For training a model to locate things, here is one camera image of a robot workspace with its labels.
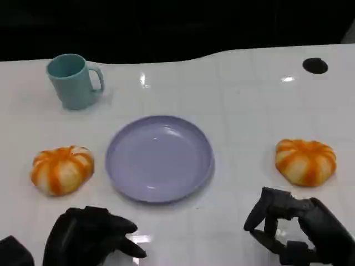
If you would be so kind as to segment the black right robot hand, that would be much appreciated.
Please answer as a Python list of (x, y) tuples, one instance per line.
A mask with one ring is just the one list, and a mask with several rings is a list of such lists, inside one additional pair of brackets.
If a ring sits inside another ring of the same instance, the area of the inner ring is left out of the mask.
[[(313, 243), (276, 239), (278, 220), (298, 219), (300, 228)], [(318, 199), (296, 199), (290, 192), (263, 187), (261, 197), (244, 224), (260, 244), (279, 256), (281, 265), (354, 265), (354, 238)]]

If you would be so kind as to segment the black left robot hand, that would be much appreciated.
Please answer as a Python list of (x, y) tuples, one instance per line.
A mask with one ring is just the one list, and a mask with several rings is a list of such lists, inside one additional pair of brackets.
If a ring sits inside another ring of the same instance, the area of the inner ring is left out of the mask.
[(126, 237), (137, 230), (135, 223), (106, 208), (68, 208), (49, 234), (42, 264), (99, 265), (116, 251), (146, 258), (146, 251)]

